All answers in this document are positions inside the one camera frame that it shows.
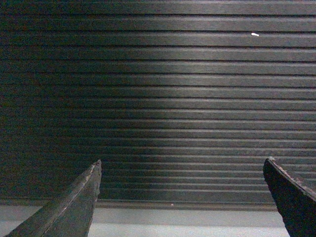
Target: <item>horizontal slat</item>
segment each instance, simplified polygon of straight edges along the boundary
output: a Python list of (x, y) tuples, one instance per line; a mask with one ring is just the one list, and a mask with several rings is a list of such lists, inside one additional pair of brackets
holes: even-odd
[(2, 3), (0, 14), (234, 14), (315, 15), (314, 1), (23, 1)]
[(203, 74), (142, 74), (142, 75), (96, 75), (96, 74), (23, 74), (2, 73), (0, 84), (35, 85), (180, 85), (180, 86), (242, 86), (242, 87), (316, 87), (316, 77), (306, 76), (248, 76)]
[(1, 59), (50, 60), (237, 60), (316, 61), (315, 49), (201, 48), (201, 47), (17, 47), (9, 46)]
[(19, 46), (256, 46), (256, 47), (314, 47), (315, 34), (261, 34), (249, 33), (190, 33), (190, 32), (125, 32), (125, 33), (21, 33), (0, 32), (0, 44)]
[(5, 136), (70, 136), (96, 138), (239, 138), (239, 139), (316, 139), (315, 131), (208, 130), (208, 129), (93, 129), (93, 128), (20, 128), (2, 130)]
[(0, 72), (30, 73), (213, 73), (316, 75), (312, 63), (253, 63), (195, 61), (0, 61)]
[(185, 202), (211, 202), (221, 203), (273, 203), (269, 192), (258, 193), (241, 191), (212, 191), (212, 192), (188, 192), (188, 191), (154, 191), (154, 190), (104, 190), (104, 195), (110, 200), (140, 200), (148, 201), (185, 201)]
[[(107, 170), (108, 175), (120, 176), (180, 176), (180, 177), (246, 177), (259, 178), (262, 171), (223, 171), (223, 170), (133, 170), (133, 169), (115, 169)], [(309, 178), (316, 178), (316, 172), (297, 172), (304, 173)]]
[(316, 156), (311, 148), (221, 148), (221, 147), (123, 147), (123, 146), (56, 146), (12, 145), (2, 149), (5, 152), (61, 152), (91, 154), (129, 154), (129, 155), (233, 155), (233, 156)]
[(0, 17), (0, 31), (260, 31), (314, 32), (312, 17)]
[(241, 147), (241, 148), (314, 148), (315, 140), (284, 140), (284, 139), (201, 139), (201, 138), (85, 138), (85, 137), (36, 137), (14, 136), (3, 137), (2, 144), (11, 147), (26, 148), (45, 145), (56, 146), (123, 146), (123, 147)]
[(254, 99), (186, 99), (186, 98), (40, 98), (9, 97), (3, 107), (48, 107), (48, 108), (116, 108), (116, 109), (244, 109), (244, 110), (304, 110), (314, 111), (314, 100), (254, 100)]
[[(177, 184), (211, 184), (211, 185), (266, 185), (264, 178), (228, 178), (228, 177), (167, 177), (167, 176), (106, 176), (106, 173), (102, 176), (102, 181), (110, 183), (110, 182), (141, 182), (141, 183), (177, 183)], [(311, 183), (315, 183), (315, 179), (307, 179)]]
[(68, 97), (171, 97), (171, 98), (251, 98), (251, 99), (315, 99), (315, 89), (227, 88), (227, 87), (103, 87), (103, 86), (6, 86), (4, 96), (68, 96)]
[[(295, 167), (296, 172), (315, 172), (316, 163), (308, 165), (299, 165)], [(116, 169), (148, 169), (148, 170), (198, 170), (203, 171), (261, 171), (262, 164), (254, 163), (162, 163), (162, 162), (107, 162), (106, 170)]]
[(58, 119), (3, 118), (3, 126), (59, 128), (144, 128), (144, 129), (246, 129), (246, 130), (315, 130), (316, 122), (247, 121), (247, 120), (175, 120), (175, 119)]
[[(38, 164), (38, 161), (67, 163), (73, 162), (79, 165), (90, 164), (95, 159), (101, 159), (104, 162), (176, 162), (176, 163), (256, 163), (261, 164), (265, 161), (267, 156), (201, 156), (201, 155), (128, 155), (128, 154), (88, 154), (88, 153), (48, 153), (48, 152), (0, 152), (3, 157), (2, 162), (8, 163), (11, 160), (19, 160), (19, 162), (31, 162)], [(316, 157), (295, 157), (295, 156), (274, 156), (275, 159), (282, 162), (282, 164), (291, 165), (291, 168), (297, 166), (315, 165)]]
[(216, 184), (164, 184), (164, 183), (107, 183), (104, 189), (182, 189), (182, 190), (245, 190), (245, 191), (266, 191), (267, 186), (262, 185), (216, 185)]
[(236, 119), (316, 121), (314, 111), (196, 110), (196, 109), (61, 109), (2, 108), (6, 117), (77, 119)]

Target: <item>concrete floor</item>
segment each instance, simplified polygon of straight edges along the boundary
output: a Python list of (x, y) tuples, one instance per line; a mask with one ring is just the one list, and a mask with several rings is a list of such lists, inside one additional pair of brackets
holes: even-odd
[[(37, 206), (0, 206), (0, 236)], [(89, 237), (289, 237), (277, 212), (97, 208)]]

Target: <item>metal shutter door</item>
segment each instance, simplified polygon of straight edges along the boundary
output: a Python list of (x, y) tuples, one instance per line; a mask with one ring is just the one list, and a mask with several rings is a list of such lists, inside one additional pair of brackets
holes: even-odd
[(1, 4), (1, 198), (97, 159), (103, 200), (272, 204), (270, 156), (316, 181), (314, 1)]

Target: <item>roller shutter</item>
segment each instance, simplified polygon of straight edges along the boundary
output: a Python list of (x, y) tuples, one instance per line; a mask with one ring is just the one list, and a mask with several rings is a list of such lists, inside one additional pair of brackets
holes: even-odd
[(0, 198), (101, 159), (104, 201), (273, 204), (316, 183), (314, 1), (4, 1)]

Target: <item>gray floor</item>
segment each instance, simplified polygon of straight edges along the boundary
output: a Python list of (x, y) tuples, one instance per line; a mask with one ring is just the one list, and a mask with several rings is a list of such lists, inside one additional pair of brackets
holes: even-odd
[[(0, 206), (0, 236), (35, 213)], [(289, 237), (277, 212), (97, 208), (89, 237)]]

